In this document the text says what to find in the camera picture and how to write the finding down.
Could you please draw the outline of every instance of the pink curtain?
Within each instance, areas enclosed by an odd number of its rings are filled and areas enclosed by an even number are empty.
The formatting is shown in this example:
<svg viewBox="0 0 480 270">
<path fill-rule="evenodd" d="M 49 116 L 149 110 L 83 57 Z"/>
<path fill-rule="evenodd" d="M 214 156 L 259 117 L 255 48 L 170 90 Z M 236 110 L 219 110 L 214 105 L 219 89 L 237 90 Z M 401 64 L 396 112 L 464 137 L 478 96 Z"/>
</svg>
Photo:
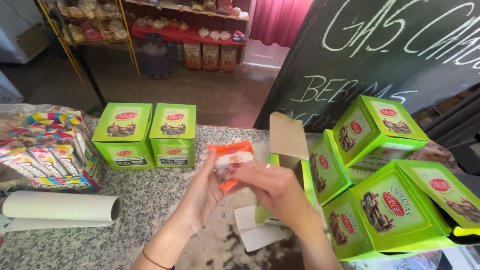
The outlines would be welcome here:
<svg viewBox="0 0 480 270">
<path fill-rule="evenodd" d="M 257 0 L 250 39 L 289 47 L 313 0 Z"/>
</svg>

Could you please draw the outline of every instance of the granite countertop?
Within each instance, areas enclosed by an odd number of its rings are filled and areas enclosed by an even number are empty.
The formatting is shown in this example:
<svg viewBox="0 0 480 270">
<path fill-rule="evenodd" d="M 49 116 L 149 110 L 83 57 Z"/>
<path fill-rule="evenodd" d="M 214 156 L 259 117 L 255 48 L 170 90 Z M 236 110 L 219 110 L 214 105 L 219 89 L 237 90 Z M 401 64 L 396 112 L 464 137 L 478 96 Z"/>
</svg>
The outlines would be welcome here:
<svg viewBox="0 0 480 270">
<path fill-rule="evenodd" d="M 309 146 L 316 137 L 307 135 Z M 124 201 L 120 218 L 112 226 L 7 233 L 0 249 L 0 268 L 128 269 L 144 244 L 175 209 L 191 177 L 206 158 L 206 144 L 249 140 L 257 160 L 266 161 L 269 153 L 268 131 L 198 125 L 196 140 L 195 168 L 107 170 L 98 194 L 120 196 Z M 283 229 L 286 240 L 257 251 L 245 251 L 233 210 L 253 204 L 255 195 L 249 189 L 220 201 L 206 226 L 185 247 L 176 269 L 298 269 L 302 265 L 300 244 L 289 229 Z M 355 267 L 361 269 L 367 264 L 357 264 Z M 405 262 L 399 262 L 391 269 L 408 267 Z"/>
</svg>

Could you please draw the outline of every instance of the floor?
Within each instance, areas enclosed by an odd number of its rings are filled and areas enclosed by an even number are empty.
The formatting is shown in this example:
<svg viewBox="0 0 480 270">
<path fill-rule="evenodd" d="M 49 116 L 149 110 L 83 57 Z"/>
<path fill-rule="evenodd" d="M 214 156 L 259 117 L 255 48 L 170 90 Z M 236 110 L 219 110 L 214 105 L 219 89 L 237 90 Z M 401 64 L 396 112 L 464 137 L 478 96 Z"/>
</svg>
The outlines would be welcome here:
<svg viewBox="0 0 480 270">
<path fill-rule="evenodd" d="M 280 69 L 237 65 L 234 74 L 188 71 L 175 63 L 171 77 L 155 81 L 140 76 L 125 50 L 88 47 L 85 58 L 106 101 L 197 105 L 197 123 L 251 128 Z M 31 104 L 55 104 L 88 110 L 98 99 L 83 74 L 82 84 L 68 59 L 55 48 L 26 66 L 0 65 L 0 70 Z"/>
</svg>

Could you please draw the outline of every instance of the red tablecloth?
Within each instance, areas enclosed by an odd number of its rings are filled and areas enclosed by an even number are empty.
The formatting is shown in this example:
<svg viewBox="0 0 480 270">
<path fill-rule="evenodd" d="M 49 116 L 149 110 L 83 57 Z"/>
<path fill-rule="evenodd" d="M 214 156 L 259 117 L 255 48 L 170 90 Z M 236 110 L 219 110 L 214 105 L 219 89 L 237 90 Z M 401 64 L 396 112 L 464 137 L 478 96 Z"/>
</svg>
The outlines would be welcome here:
<svg viewBox="0 0 480 270">
<path fill-rule="evenodd" d="M 174 29 L 170 26 L 167 26 L 163 29 L 153 29 L 151 26 L 147 25 L 145 28 L 138 26 L 138 24 L 133 24 L 132 35 L 136 37 L 144 38 L 146 33 L 159 33 L 162 35 L 163 40 L 165 41 L 176 41 L 176 42 L 186 42 L 186 43 L 218 43 L 221 45 L 241 45 L 246 46 L 247 43 L 233 42 L 231 36 L 227 40 L 222 40 L 219 38 L 217 41 L 213 40 L 211 37 L 201 37 L 198 31 L 201 28 L 190 26 L 187 30 Z"/>
</svg>

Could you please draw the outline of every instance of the green box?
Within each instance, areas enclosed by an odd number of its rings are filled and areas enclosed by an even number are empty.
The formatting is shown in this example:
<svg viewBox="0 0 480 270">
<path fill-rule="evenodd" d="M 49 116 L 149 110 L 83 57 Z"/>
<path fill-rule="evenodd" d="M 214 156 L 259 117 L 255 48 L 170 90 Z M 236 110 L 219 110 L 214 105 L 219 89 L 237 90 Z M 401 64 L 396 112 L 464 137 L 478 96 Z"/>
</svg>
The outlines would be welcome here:
<svg viewBox="0 0 480 270">
<path fill-rule="evenodd" d="M 114 169 L 153 169 L 152 104 L 108 103 L 92 141 Z"/>
<path fill-rule="evenodd" d="M 471 233 L 480 228 L 480 199 L 438 162 L 393 160 L 351 191 L 378 251 L 478 243 L 477 235 L 456 236 L 452 228 Z M 469 207 L 472 217 L 459 214 L 462 207 Z"/>
<path fill-rule="evenodd" d="M 362 95 L 333 133 L 344 165 L 370 171 L 405 159 L 429 141 L 400 102 Z"/>
<path fill-rule="evenodd" d="M 343 166 L 335 137 L 329 129 L 325 129 L 310 150 L 310 169 L 321 206 L 372 174 Z"/>
<path fill-rule="evenodd" d="M 150 141 L 157 167 L 195 166 L 196 106 L 157 103 Z"/>
<path fill-rule="evenodd" d="M 357 259 L 398 259 L 416 253 L 387 255 L 376 251 L 352 192 L 345 191 L 323 207 L 336 257 L 341 261 Z"/>
<path fill-rule="evenodd" d="M 308 201 L 315 206 L 315 188 L 302 121 L 293 120 L 279 112 L 270 114 L 270 151 L 269 162 L 292 169 Z M 263 206 L 255 209 L 255 222 L 283 225 Z"/>
</svg>

